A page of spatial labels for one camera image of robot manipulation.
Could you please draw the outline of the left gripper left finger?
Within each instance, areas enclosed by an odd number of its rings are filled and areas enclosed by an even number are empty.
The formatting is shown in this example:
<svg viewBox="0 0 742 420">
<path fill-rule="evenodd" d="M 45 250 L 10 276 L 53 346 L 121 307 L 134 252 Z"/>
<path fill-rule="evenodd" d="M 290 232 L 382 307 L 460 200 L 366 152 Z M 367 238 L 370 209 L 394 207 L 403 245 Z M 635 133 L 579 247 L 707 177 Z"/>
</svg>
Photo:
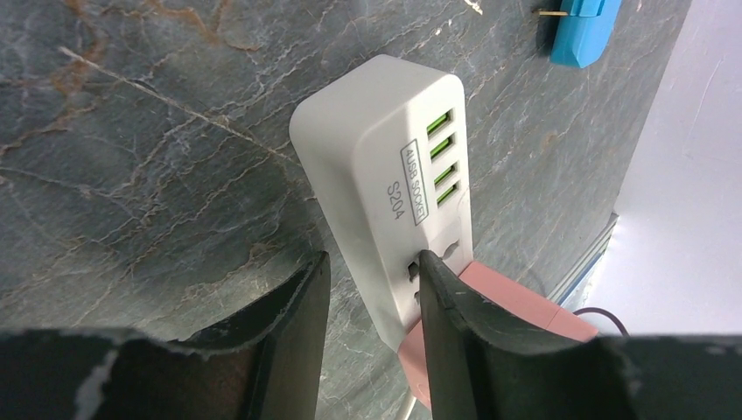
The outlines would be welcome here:
<svg viewBox="0 0 742 420">
<path fill-rule="evenodd" d="M 331 286 L 317 253 L 184 340 L 131 328 L 4 329 L 4 419 L 312 419 Z"/>
</svg>

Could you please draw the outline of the small white USB power strip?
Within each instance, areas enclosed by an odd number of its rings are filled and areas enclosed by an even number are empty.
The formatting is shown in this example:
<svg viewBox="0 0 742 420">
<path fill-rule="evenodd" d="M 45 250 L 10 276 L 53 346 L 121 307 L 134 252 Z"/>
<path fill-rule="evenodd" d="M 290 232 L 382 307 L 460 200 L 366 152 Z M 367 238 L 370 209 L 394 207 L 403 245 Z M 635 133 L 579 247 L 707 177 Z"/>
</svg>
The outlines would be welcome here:
<svg viewBox="0 0 742 420">
<path fill-rule="evenodd" d="M 419 254 L 473 260 L 462 80 L 378 55 L 303 100 L 290 140 L 381 340 L 420 318 Z"/>
</svg>

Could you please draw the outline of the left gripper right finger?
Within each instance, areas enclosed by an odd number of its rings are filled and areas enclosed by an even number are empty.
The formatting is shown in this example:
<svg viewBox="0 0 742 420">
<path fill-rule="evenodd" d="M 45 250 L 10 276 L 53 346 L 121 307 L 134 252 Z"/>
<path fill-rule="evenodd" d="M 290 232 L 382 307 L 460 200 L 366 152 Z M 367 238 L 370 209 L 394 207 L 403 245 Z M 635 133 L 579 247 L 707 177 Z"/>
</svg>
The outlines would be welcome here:
<svg viewBox="0 0 742 420">
<path fill-rule="evenodd" d="M 566 338 L 465 285 L 435 253 L 420 262 L 436 419 L 738 419 L 738 335 Z"/>
</svg>

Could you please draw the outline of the pink cube socket adapter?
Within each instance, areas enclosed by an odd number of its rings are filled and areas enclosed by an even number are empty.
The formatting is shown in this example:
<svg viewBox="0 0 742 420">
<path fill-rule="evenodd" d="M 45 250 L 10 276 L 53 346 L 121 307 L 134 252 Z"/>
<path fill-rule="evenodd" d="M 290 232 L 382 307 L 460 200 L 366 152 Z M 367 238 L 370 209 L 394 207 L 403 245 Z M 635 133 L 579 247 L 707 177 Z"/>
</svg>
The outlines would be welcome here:
<svg viewBox="0 0 742 420">
<path fill-rule="evenodd" d="M 533 326 L 581 342 L 590 340 L 598 334 L 597 328 L 577 315 L 488 268 L 481 262 L 471 262 L 458 278 L 486 299 Z M 397 354 L 411 394 L 429 409 L 431 393 L 421 321 L 418 321 L 409 331 L 399 346 Z"/>
</svg>

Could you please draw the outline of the blue plug adapter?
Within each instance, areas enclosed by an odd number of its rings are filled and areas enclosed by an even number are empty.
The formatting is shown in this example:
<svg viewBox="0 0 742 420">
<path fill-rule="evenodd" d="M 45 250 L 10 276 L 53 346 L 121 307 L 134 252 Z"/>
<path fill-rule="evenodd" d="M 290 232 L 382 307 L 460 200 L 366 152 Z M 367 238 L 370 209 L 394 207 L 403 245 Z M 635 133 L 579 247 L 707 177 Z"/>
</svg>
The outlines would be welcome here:
<svg viewBox="0 0 742 420">
<path fill-rule="evenodd" d="M 621 0 L 563 0 L 558 10 L 533 10 L 539 17 L 559 18 L 550 62 L 586 68 L 598 61 L 612 36 L 621 4 Z"/>
</svg>

